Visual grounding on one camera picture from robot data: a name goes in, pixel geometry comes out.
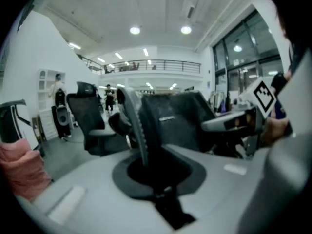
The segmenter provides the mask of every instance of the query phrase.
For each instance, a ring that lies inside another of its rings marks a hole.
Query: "balcony railing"
[[[165,70],[200,74],[200,63],[179,60],[132,60],[103,65],[79,56],[91,72],[98,75],[123,71]]]

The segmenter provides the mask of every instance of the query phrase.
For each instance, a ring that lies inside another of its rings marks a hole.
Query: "glass facade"
[[[267,85],[283,66],[271,31],[254,11],[214,47],[216,92],[231,102],[259,76]]]

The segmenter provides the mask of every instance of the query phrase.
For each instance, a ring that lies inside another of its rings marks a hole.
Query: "pink bag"
[[[33,151],[26,139],[12,144],[0,142],[0,165],[16,195],[30,201],[44,191],[51,182],[43,168],[39,151]]]

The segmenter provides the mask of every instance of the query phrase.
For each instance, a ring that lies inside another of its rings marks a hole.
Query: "chair headrest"
[[[97,94],[97,91],[94,88],[94,86],[89,83],[77,81],[77,85],[78,90],[76,93],[76,97],[92,97]]]

